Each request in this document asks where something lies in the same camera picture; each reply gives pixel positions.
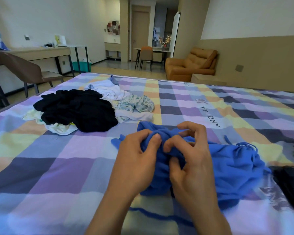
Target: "bed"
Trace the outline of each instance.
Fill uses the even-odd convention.
[[[110,75],[83,73],[53,89],[83,89]],[[207,127],[208,140],[255,145],[269,165],[294,166],[294,94],[115,76],[120,87],[155,103],[155,124]],[[22,116],[33,96],[0,112],[0,234],[83,234],[107,188],[117,150],[112,138],[136,131],[127,121],[107,132],[60,136]],[[189,219],[169,194],[137,196],[131,207]],[[271,175],[224,212],[233,234],[293,234],[294,209]],[[123,234],[196,234],[193,227],[129,211]]]

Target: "green basket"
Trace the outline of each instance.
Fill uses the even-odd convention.
[[[78,70],[78,64],[77,62],[73,62],[73,69],[74,71],[79,71]],[[81,72],[88,72],[88,67],[86,62],[80,62],[80,67],[81,67]],[[89,71],[91,72],[91,63],[89,63]]]

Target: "wooden door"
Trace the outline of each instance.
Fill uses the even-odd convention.
[[[132,55],[136,61],[137,50],[148,46],[150,7],[132,6]]]

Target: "brown chair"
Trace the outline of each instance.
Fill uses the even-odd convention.
[[[49,82],[50,86],[53,87],[52,81],[60,80],[62,83],[64,82],[63,76],[59,73],[42,72],[37,64],[4,51],[0,51],[0,63],[24,82],[26,98],[28,97],[27,84],[34,84],[35,92],[38,94],[37,84],[39,83]]]
[[[140,50],[140,67],[139,70],[141,70],[143,66],[143,61],[150,61],[150,68],[149,71],[152,71],[152,62],[153,62],[153,52],[152,52],[152,47],[150,46],[145,46],[142,47]]]
[[[218,52],[213,49],[194,47],[186,59],[165,61],[165,72],[168,80],[190,82],[192,74],[214,75]]]

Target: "wall socket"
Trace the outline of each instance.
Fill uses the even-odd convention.
[[[236,65],[235,71],[243,72],[244,66],[243,65]]]

